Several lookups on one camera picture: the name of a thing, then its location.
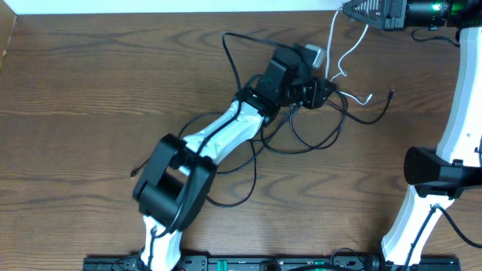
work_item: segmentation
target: white backdrop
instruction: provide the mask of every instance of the white backdrop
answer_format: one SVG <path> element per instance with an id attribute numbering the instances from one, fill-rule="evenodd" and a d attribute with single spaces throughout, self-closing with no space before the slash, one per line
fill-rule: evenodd
<path id="1" fill-rule="evenodd" d="M 343 0 L 5 0 L 16 14 L 333 11 Z"/>

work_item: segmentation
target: green light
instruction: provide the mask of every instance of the green light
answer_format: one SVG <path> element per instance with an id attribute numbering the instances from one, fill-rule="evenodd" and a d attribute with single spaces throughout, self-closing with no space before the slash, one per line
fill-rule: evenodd
<path id="1" fill-rule="evenodd" d="M 432 9 L 433 9 L 434 11 L 439 11 L 440 9 L 442 9 L 442 5 L 440 5 L 440 4 L 433 4 L 433 5 L 432 5 Z"/>

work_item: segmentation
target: wooden board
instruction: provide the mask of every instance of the wooden board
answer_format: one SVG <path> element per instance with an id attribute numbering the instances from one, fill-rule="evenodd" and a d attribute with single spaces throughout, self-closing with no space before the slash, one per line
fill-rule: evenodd
<path id="1" fill-rule="evenodd" d="M 2 70 L 2 63 L 5 55 L 7 55 L 8 43 L 14 31 L 15 20 L 17 15 L 0 0 L 0 70 Z"/>
<path id="2" fill-rule="evenodd" d="M 0 269 L 79 270 L 88 254 L 126 254 L 144 245 L 130 170 L 168 132 L 197 114 L 225 110 L 235 92 L 221 46 L 224 30 L 326 45 L 333 13 L 123 14 L 22 16 L 0 76 Z M 331 74 L 363 30 L 340 16 Z M 410 146 L 436 146 L 447 123 L 459 50 L 411 41 L 409 32 L 370 28 L 343 61 L 340 88 L 374 93 L 366 107 L 387 115 L 364 126 L 348 120 L 339 142 L 300 156 L 263 153 L 252 198 L 235 209 L 205 204 L 182 247 L 211 254 L 331 254 L 347 246 L 376 252 L 401 207 Z M 262 73 L 273 52 L 229 38 L 243 81 Z M 339 119 L 330 108 L 302 110 L 295 126 L 315 143 Z M 201 120 L 194 132 L 209 119 Z M 288 129 L 273 145 L 301 146 Z M 249 158 L 248 146 L 221 169 Z M 252 168 L 215 179 L 224 202 L 249 190 Z M 480 191 L 465 192 L 449 213 L 475 241 Z M 482 253 L 462 243 L 442 218 L 424 254 L 456 255 L 479 270 Z"/>

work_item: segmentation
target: white string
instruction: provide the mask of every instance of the white string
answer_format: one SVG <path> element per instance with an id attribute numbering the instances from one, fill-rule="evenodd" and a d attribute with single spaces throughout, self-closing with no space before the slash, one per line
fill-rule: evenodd
<path id="1" fill-rule="evenodd" d="M 366 105 L 366 104 L 368 104 L 368 102 L 370 101 L 371 97 L 373 97 L 373 95 L 374 95 L 373 93 L 370 93 L 370 95 L 368 95 L 368 97 L 366 98 L 365 102 L 362 102 L 362 101 L 360 101 L 360 99 L 358 99 L 357 97 L 353 96 L 353 95 L 350 94 L 350 93 L 345 93 L 345 92 L 340 91 L 340 90 L 338 90 L 338 92 L 341 93 L 341 94 L 343 94 L 343 95 L 345 95 L 345 96 L 347 96 L 347 97 L 350 97 L 350 98 L 354 99 L 354 100 L 355 100 L 357 103 L 359 103 L 360 105 Z"/>
<path id="2" fill-rule="evenodd" d="M 347 56 L 349 53 L 351 53 L 359 44 L 360 42 L 362 41 L 363 37 L 365 36 L 366 32 L 368 30 L 368 24 L 366 25 L 365 27 L 365 30 L 363 31 L 363 34 L 361 34 L 361 37 L 360 39 L 356 42 L 355 46 L 352 47 L 352 49 L 348 50 L 344 55 L 341 56 L 340 60 L 338 60 L 338 68 L 340 70 L 340 73 L 338 73 L 337 75 L 335 75 L 334 77 L 331 78 L 330 81 L 332 81 L 333 79 L 337 78 L 338 76 L 342 75 L 344 77 L 346 77 L 348 75 L 348 73 L 346 73 L 342 68 L 341 68 L 341 60 L 343 60 L 343 58 L 345 58 L 345 56 Z"/>
<path id="3" fill-rule="evenodd" d="M 331 38 L 333 37 L 334 21 L 337 19 L 338 12 L 334 13 L 333 20 L 331 21 L 330 35 L 328 36 L 328 46 L 326 48 L 326 68 L 325 68 L 325 79 L 328 79 L 328 70 L 330 69 L 330 48 L 331 48 Z"/>

